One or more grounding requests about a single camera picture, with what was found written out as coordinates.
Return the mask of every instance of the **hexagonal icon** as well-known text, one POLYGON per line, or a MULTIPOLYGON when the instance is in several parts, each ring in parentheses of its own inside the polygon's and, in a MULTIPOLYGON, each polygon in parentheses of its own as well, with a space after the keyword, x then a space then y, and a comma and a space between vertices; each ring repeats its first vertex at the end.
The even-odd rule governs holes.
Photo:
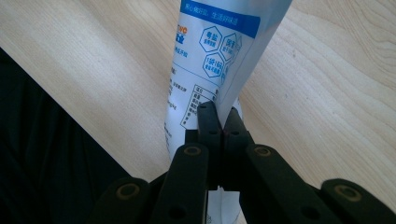
POLYGON ((219 48, 222 35, 216 26, 204 29, 199 43, 206 52, 213 51, 219 48))
POLYGON ((203 68, 209 77, 219 77, 224 68, 224 61, 218 53, 206 56, 203 68))
POLYGON ((226 61, 229 61, 234 55, 236 47, 238 46, 236 42, 236 34, 227 35, 221 44, 220 53, 226 61))

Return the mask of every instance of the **light wood surface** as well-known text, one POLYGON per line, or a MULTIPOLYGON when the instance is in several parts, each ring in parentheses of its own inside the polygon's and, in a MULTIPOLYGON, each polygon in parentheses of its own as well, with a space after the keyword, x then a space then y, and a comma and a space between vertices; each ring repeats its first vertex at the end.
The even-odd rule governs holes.
MULTIPOLYGON (((168 169, 179 1, 0 0, 0 46, 131 175, 168 169)), ((396 211, 396 4, 295 0, 242 90, 245 123, 319 187, 396 211)))

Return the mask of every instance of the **white tube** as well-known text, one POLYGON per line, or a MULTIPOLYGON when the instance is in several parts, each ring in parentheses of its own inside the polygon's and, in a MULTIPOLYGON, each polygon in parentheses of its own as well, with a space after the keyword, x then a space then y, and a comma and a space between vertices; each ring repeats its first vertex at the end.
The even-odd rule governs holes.
MULTIPOLYGON (((171 159, 186 129, 197 129, 196 107, 214 101, 223 126, 291 0, 182 0, 165 120, 171 159)), ((207 223, 235 223, 239 194, 209 192, 207 223)))

